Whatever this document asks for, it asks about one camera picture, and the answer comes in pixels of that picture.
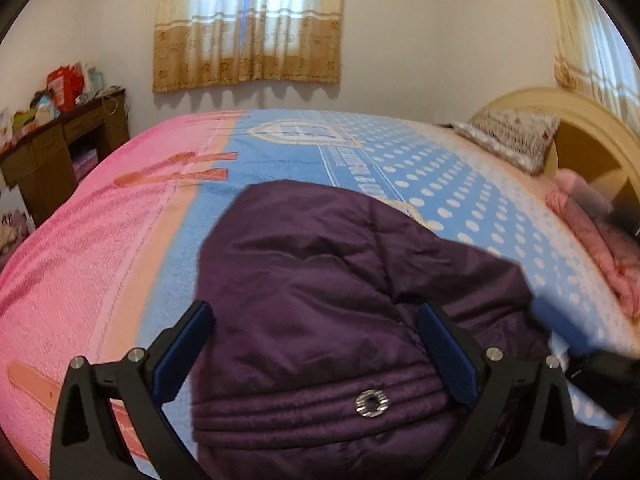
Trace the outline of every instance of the red bag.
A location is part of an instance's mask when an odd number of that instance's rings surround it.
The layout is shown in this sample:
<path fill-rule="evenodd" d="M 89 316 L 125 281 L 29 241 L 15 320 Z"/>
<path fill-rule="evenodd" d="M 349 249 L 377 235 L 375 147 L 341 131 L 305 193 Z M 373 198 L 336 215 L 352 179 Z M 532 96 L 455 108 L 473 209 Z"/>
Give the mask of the red bag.
<path fill-rule="evenodd" d="M 84 77 L 69 66 L 61 66 L 47 77 L 47 89 L 53 90 L 58 109 L 68 112 L 76 105 L 76 97 L 84 89 Z"/>

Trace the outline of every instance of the purple garment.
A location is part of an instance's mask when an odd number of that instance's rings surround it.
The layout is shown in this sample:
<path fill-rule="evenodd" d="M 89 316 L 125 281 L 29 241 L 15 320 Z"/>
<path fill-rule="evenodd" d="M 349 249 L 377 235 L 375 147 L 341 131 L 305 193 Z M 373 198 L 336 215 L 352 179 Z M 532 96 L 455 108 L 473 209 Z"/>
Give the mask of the purple garment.
<path fill-rule="evenodd" d="M 204 242 L 216 334 L 192 374 L 214 479 L 417 478 L 461 420 L 417 333 L 439 304 L 484 347 L 543 358 L 520 267 L 356 192 L 281 181 L 238 196 Z M 383 390 L 388 410 L 356 412 Z"/>

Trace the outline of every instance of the window curtain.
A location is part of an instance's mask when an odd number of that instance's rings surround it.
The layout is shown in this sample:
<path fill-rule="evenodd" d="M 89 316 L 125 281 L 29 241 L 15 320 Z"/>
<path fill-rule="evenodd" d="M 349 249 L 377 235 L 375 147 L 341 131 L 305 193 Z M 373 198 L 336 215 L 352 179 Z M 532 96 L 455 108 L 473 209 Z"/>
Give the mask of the window curtain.
<path fill-rule="evenodd" d="M 555 0 L 558 84 L 603 104 L 640 135 L 640 70 L 597 0 Z"/>
<path fill-rule="evenodd" d="M 340 81 L 342 0 L 160 0 L 154 91 Z"/>

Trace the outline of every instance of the metal snap button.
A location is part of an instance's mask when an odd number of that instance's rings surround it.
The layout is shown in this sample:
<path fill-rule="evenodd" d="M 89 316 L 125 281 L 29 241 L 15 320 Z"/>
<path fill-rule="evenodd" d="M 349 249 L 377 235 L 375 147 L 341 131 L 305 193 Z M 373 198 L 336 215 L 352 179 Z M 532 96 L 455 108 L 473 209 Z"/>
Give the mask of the metal snap button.
<path fill-rule="evenodd" d="M 382 415 L 388 407 L 389 398 L 382 390 L 367 390 L 356 397 L 356 411 L 367 418 Z"/>

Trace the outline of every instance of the curved wooden headboard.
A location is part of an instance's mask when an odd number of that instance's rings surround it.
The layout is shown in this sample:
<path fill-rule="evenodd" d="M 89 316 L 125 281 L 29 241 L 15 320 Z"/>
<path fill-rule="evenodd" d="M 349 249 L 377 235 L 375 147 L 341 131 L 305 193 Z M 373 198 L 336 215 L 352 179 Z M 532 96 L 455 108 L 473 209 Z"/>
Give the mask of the curved wooden headboard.
<path fill-rule="evenodd" d="M 545 174 L 569 168 L 614 202 L 640 211 L 640 136 L 595 101 L 561 88 L 517 90 L 484 109 L 537 111 L 561 120 Z"/>

